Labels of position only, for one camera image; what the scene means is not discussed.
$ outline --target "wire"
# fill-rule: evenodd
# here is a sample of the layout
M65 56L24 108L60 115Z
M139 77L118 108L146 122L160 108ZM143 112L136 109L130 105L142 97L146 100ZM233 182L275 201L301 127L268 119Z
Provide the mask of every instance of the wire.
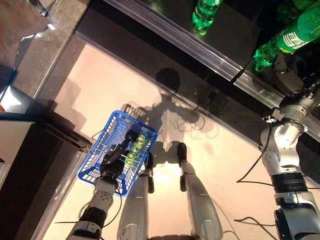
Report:
M76 224L77 221L57 221L54 224Z
M254 167L257 165L257 163L259 162L259 160L262 158L263 154L265 153L265 151L267 150L267 147L269 145L269 140L270 140L270 136L271 136L271 132L272 132L272 125L269 124L269 133L268 133L268 138L266 140L266 144L265 147L262 151L262 153L260 154L260 156L258 157L258 159L255 161L255 163L250 167L249 171L242 177L240 178L238 181L236 181L237 183L255 183L255 184L264 184L264 185L270 185L269 183L264 183L264 182L259 182L259 181L242 181L244 178L246 178L246 176L248 176L248 174L252 171L252 169L254 169Z
M85 204L85 205L83 205L82 206L82 208L80 209L80 211L79 211L79 214L78 214L78 219L80 220L80 218L81 218L81 215L82 215L82 211L89 205L89 201Z
M256 225L259 225L272 239L274 240L277 240L277 238L275 236L273 236L264 226L265 224L260 224L260 222L258 222L256 219L254 219L253 217L250 217L250 216L247 216L243 219L234 219L235 222L238 222L238 223L242 223L242 224L249 224L248 222L244 222L244 220L247 220L247 219L251 219L253 221L256 222Z
M276 226L275 224L258 224L258 223L244 221L244 220L247 220L247 219L252 219L252 217L248 216L248 217L245 217L244 219L234 219L234 221L242 223L242 224L258 225L258 226L261 225L261 226L264 226L264 227L275 227Z
M240 238L238 237L238 235L237 235L234 231L228 230L228 231L224 231L223 233L224 233L224 234L232 233L232 234L235 235L235 237L236 237L238 240L240 240Z
M122 207L122 196L121 196L121 193L120 193L119 188L116 187L116 189L118 190L118 193L119 193L119 195L120 195L120 207L119 207L118 212L117 212L116 215L114 216L114 218L112 218L112 220L111 220L110 222L108 222L106 225L104 225L103 228L106 227L106 226L108 226L108 225L110 225L110 224L116 219L116 217L118 216L118 214L119 214L119 212L120 212L120 210L121 210L121 207Z
M210 198L211 198L212 202L218 207L218 209L220 209L220 211L222 212L222 214L224 215L225 219L227 220L227 222L229 223L229 225L230 225L230 227L231 227L231 229L232 229L232 231L231 231L231 230L228 230L228 231L225 231L225 232L226 232L226 233L227 233L227 232L232 232L232 233L236 236L236 238L237 238L238 240L240 240L240 238L239 238L238 235L236 234L236 230L235 230L234 227L232 226L232 224L231 224L229 218L227 217L225 211L223 211L223 209L219 206L219 204L218 204L212 197L210 197Z

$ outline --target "green plastic bottle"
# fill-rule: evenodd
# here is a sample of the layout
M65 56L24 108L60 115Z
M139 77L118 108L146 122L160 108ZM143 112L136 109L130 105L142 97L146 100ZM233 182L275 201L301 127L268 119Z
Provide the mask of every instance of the green plastic bottle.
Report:
M146 137L139 134L135 142L132 144L129 153L126 156L124 165L128 168L138 166L137 157L143 146L145 145Z
M284 24L290 24L299 16L299 14L315 2L317 2L317 0L286 0L278 7L277 20Z
M207 28L214 22L216 12L223 0L198 0L192 14L192 22L196 30L204 35Z
M320 36L320 1L254 53L255 70L272 65L277 53L290 54Z

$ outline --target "blue plastic basket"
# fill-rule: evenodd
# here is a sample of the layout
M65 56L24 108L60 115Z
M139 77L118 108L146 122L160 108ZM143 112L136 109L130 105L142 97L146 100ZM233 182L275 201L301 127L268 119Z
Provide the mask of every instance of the blue plastic basket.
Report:
M138 134L144 135L146 139L143 148L136 158L138 165L131 167L125 166L122 174L117 179L120 192L116 190L114 194L117 196L121 194L121 196L125 197L135 182L148 153L155 144L158 133L153 128L139 122L122 111L114 111L111 114L97 141L85 157L76 177L94 186L94 181L100 176L99 169L105 154L112 145L122 143L130 129L136 131Z

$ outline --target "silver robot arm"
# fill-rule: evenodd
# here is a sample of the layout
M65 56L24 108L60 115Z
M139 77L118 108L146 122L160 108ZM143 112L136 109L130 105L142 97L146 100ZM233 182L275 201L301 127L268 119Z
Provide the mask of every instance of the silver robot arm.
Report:
M320 88L305 90L298 97L285 98L265 119L271 127L261 134L262 162L280 206L274 217L281 240L320 239L320 211L306 186L296 150L304 119L319 103Z
M100 166L100 177L95 180L94 193L80 220L74 225L66 240L99 240L107 213L113 204L113 194L118 187L117 178L125 166L127 146L137 138L135 131L129 130L124 141L112 146L104 156Z

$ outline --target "floor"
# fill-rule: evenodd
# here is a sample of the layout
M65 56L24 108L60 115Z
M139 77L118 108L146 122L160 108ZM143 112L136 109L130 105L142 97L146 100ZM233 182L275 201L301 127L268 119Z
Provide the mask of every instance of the floor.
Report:
M188 160L215 202L224 240L269 240L258 225L235 222L253 217L261 224L274 223L277 209L273 188L252 183L236 183L250 168L260 151L203 115L194 113L178 100L165 95L146 79L111 57L87 45L56 98L55 112L70 120L75 130L86 136L99 132L114 110L123 105L143 107L148 124L159 132L151 152L154 169L153 194L149 194L149 236L190 234L187 194L180 191L181 170L176 164L176 146L184 142ZM270 182L262 163L247 177L251 181ZM93 188L77 180L52 221L45 240L65 239L78 220L81 207L93 194ZM318 190L311 190L317 201ZM120 198L115 196L106 222L117 213ZM103 229L102 237L116 239L120 214ZM274 226L266 227L274 236Z

